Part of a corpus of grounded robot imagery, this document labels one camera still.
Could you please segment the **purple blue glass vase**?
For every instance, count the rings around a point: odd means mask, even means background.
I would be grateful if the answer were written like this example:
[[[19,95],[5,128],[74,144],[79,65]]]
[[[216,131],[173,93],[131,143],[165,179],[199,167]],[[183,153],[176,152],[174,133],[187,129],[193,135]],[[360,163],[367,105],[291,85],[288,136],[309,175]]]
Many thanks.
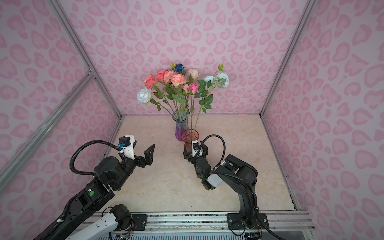
[[[178,141],[183,141],[183,133],[187,130],[187,115],[185,113],[174,112],[172,119],[175,121],[175,137]]]

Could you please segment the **pale blue carnation stem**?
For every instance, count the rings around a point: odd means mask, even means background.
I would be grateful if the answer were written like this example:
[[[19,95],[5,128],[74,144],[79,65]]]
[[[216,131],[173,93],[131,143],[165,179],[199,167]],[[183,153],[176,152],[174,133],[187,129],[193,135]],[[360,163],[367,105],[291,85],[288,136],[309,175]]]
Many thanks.
[[[213,75],[206,76],[204,79],[198,80],[198,90],[194,94],[195,99],[198,100],[198,115],[194,124],[194,129],[197,129],[198,121],[202,113],[212,109],[214,100],[213,90],[224,89],[229,86],[229,75],[224,70],[224,63],[218,65],[218,69]]]

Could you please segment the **cream pink rose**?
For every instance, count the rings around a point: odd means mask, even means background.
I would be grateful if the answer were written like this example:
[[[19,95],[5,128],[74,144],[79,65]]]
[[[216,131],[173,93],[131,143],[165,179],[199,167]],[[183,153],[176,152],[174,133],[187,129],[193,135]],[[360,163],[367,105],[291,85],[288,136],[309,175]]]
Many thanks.
[[[188,75],[188,84],[194,83],[194,81],[198,79],[200,76],[198,70],[196,69],[189,69],[187,71],[187,75]]]

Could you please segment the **red grey glass vase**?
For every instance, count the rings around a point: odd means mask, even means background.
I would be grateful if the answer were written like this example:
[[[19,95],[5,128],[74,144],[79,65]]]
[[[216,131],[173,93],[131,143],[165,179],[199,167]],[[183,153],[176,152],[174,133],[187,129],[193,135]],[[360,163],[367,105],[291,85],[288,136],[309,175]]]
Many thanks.
[[[199,139],[199,133],[196,130],[188,129],[182,133],[182,141],[185,143],[187,153],[192,152],[192,142]]]

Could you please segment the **peach peony stem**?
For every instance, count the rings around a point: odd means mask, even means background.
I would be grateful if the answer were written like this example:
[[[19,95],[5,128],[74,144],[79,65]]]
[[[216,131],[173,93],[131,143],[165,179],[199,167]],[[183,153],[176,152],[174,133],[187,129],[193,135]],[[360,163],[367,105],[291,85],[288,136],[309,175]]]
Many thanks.
[[[171,62],[170,69],[173,70],[175,68],[175,65],[177,65],[175,62]],[[184,99],[182,95],[182,89],[185,84],[187,84],[187,78],[186,78],[186,71],[185,69],[182,72],[176,72],[176,75],[172,77],[172,83],[176,87],[176,95],[173,95],[173,99],[178,104],[179,110],[177,112],[185,112],[184,109]]]

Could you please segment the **pink red rose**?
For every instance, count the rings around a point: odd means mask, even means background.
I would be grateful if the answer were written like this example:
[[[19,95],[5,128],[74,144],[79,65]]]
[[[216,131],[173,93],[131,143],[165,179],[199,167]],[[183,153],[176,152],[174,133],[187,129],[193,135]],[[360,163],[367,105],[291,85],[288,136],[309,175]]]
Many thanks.
[[[176,75],[173,70],[161,70],[156,74],[156,83],[153,86],[155,93],[154,96],[157,100],[158,110],[160,108],[166,110],[168,113],[173,114],[179,110],[178,104],[173,99],[176,95],[176,87],[172,83],[172,77]]]
[[[159,100],[163,100],[164,103],[166,105],[168,105],[170,108],[172,108],[170,106],[170,104],[166,101],[166,97],[164,95],[164,93],[162,91],[160,91],[160,89],[158,88],[157,86],[157,80],[155,79],[155,77],[153,75],[148,75],[144,81],[145,83],[145,87],[150,91],[152,92],[152,95],[154,95],[156,98],[158,98]],[[156,105],[158,111],[160,110],[165,110],[167,111],[169,114],[172,114],[172,112],[169,111],[168,108],[166,108],[165,106],[163,106],[159,101],[156,101],[153,97],[151,97],[150,100],[148,100],[148,102],[152,103],[153,105]]]

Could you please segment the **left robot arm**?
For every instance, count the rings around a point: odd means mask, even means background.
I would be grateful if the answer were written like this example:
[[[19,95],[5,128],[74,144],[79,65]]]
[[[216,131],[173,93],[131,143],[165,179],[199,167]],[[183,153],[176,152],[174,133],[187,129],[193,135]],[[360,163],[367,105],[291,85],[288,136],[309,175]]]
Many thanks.
[[[116,157],[106,157],[94,168],[93,172],[76,169],[75,161],[86,147],[102,144],[119,152],[122,161]],[[106,141],[94,140],[80,146],[70,159],[70,170],[76,175],[94,177],[79,193],[75,194],[64,206],[60,216],[52,222],[36,240],[64,240],[80,224],[98,212],[120,191],[136,167],[145,168],[153,163],[155,145],[144,151],[144,157],[136,156],[132,159],[123,154],[122,148]]]

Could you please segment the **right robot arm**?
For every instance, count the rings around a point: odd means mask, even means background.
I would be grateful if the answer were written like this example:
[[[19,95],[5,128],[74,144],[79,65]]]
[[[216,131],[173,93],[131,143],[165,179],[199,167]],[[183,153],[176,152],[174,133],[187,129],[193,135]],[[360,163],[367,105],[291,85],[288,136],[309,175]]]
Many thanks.
[[[206,190],[214,190],[221,183],[226,183],[239,196],[241,223],[246,229],[253,229],[258,224],[258,204],[256,183],[258,171],[241,159],[228,155],[218,166],[212,168],[208,163],[208,147],[197,141],[185,144],[184,159],[194,165],[197,178]]]

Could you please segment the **white blue rose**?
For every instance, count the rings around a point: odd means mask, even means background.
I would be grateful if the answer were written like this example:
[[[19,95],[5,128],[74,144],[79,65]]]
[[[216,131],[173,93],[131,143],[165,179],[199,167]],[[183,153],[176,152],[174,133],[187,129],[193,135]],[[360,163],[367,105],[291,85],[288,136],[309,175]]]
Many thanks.
[[[164,107],[160,102],[156,101],[153,98],[152,90],[148,89],[147,87],[144,87],[143,89],[139,90],[137,93],[137,102],[141,105],[146,104],[152,104],[155,105],[157,110],[160,112],[161,110],[165,110],[170,115],[172,114],[166,107]]]

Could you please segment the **pink rosebud stem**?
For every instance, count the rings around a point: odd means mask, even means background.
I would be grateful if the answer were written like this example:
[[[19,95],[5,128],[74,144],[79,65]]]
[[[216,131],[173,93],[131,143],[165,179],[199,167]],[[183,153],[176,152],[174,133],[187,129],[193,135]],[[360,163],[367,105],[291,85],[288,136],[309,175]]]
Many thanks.
[[[190,98],[190,86],[188,84],[185,84],[183,86],[183,89],[182,89],[182,95],[183,95],[183,99],[184,99],[184,109],[185,111],[187,112],[188,109],[189,109],[189,98]]]

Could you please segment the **dark blue rose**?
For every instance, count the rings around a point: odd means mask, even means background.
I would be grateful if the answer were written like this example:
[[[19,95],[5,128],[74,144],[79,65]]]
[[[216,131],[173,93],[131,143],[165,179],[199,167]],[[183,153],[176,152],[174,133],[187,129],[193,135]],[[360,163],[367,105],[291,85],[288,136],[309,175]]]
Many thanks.
[[[174,71],[175,72],[182,72],[184,69],[185,68],[184,68],[183,64],[177,64],[177,65],[175,65]]]

